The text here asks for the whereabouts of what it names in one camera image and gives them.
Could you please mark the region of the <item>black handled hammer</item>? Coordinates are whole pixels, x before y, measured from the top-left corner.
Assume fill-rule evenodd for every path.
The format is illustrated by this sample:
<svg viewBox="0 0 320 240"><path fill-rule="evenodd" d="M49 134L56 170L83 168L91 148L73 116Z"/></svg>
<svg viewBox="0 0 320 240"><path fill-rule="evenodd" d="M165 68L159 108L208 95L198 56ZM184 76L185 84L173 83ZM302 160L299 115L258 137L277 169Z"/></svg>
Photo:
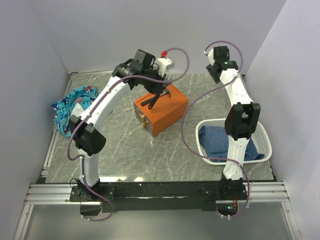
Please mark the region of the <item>black handled hammer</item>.
<svg viewBox="0 0 320 240"><path fill-rule="evenodd" d="M162 94L160 95L159 98L164 97L164 96L166 96L166 95L168 95L169 98L171 97L171 92L170 92L170 90L169 90L167 87L165 87L165 88L163 89L163 92L162 92ZM149 105L149 103L150 103L150 101L151 101L152 98L153 98L153 97L151 97L151 98L149 98L149 99L141 102L140 105L141 105L142 107L144 107L144 106L146 106L146 105Z"/></svg>

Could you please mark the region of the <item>orange drawer cabinet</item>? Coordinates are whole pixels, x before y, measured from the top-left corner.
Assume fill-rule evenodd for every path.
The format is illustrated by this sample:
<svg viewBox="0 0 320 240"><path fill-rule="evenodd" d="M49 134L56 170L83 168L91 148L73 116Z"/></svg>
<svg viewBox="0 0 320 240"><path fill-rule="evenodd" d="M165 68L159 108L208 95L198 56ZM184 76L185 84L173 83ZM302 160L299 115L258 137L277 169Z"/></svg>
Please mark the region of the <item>orange drawer cabinet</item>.
<svg viewBox="0 0 320 240"><path fill-rule="evenodd" d="M148 105L141 106L141 102L154 97L154 94L147 93L133 102L136 118L153 137L180 120L189 103L189 99L174 85L167 88L171 97L160 97L152 109L148 109Z"/></svg>

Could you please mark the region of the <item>black adjustable wrench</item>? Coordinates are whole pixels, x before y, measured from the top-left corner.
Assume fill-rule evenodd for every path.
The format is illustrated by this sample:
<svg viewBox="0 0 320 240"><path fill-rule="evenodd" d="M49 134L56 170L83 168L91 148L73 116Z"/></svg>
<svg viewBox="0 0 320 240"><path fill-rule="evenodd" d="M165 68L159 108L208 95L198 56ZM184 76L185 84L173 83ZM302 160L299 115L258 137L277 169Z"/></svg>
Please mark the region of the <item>black adjustable wrench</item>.
<svg viewBox="0 0 320 240"><path fill-rule="evenodd" d="M151 110L153 108L153 106L155 105L155 103L157 102L157 100L159 99L159 97L161 96L161 93L157 93L151 100L150 103L148 105L148 109Z"/></svg>

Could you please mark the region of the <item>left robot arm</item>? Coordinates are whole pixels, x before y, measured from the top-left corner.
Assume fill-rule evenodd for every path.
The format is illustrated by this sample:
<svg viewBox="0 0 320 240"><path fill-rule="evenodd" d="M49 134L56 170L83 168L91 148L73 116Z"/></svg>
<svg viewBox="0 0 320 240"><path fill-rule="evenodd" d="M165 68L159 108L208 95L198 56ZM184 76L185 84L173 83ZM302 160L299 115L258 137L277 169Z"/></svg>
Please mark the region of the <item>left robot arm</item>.
<svg viewBox="0 0 320 240"><path fill-rule="evenodd" d="M99 152L106 144L101 134L103 122L111 114L115 105L134 87L142 85L154 96L149 100L148 109L152 109L164 92L166 71L174 63L163 51L159 58L138 49L134 58L120 63L113 70L107 85L92 104L79 116L69 117L70 140L75 142L78 158L81 160L80 176L77 185L86 200L104 199L100 189L98 173Z"/></svg>

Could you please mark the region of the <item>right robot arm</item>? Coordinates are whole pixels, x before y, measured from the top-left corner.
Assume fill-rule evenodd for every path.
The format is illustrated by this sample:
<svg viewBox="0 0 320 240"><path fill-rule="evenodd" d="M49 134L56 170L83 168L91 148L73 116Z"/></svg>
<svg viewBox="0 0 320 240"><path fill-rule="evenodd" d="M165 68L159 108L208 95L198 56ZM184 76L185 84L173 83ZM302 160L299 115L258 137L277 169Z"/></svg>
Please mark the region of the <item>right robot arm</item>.
<svg viewBox="0 0 320 240"><path fill-rule="evenodd" d="M228 135L227 158L236 162L226 162L218 188L219 195L228 200L246 192L242 167L247 145L257 128L261 106L249 97L240 69L235 61L230 60L227 46L206 49L204 54L209 60L206 69L216 83L223 84L231 104L224 129Z"/></svg>

